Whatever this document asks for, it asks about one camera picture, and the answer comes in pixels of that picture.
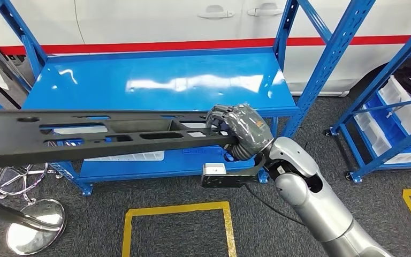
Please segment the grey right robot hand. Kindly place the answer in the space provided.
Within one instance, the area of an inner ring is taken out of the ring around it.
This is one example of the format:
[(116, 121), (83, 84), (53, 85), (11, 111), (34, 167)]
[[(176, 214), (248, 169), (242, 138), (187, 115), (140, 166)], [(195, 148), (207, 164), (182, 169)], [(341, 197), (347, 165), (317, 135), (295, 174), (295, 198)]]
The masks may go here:
[(247, 103), (237, 105), (217, 104), (207, 113), (206, 127), (225, 124), (228, 133), (235, 135), (238, 143), (229, 152), (234, 158), (247, 160), (258, 154), (274, 137), (265, 120)]

